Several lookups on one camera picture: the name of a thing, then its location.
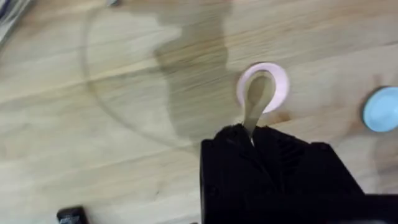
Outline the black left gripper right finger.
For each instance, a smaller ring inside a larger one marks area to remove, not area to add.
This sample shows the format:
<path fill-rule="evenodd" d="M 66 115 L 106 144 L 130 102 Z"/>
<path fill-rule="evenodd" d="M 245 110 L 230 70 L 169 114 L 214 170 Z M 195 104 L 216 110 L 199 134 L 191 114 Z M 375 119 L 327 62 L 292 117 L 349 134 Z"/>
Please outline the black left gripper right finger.
<path fill-rule="evenodd" d="M 251 223 L 365 220 L 365 194 L 329 144 L 270 127 L 256 128 L 252 139 L 272 190 L 251 212 Z"/>

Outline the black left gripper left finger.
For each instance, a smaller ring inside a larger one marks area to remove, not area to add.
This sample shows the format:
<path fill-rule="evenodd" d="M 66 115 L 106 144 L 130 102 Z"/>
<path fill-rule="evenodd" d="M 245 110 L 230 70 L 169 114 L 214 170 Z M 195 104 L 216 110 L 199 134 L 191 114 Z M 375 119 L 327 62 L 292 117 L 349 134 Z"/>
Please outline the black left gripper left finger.
<path fill-rule="evenodd" d="M 260 223 L 274 184 L 246 129 L 226 126 L 201 142 L 200 197 L 203 223 Z"/>

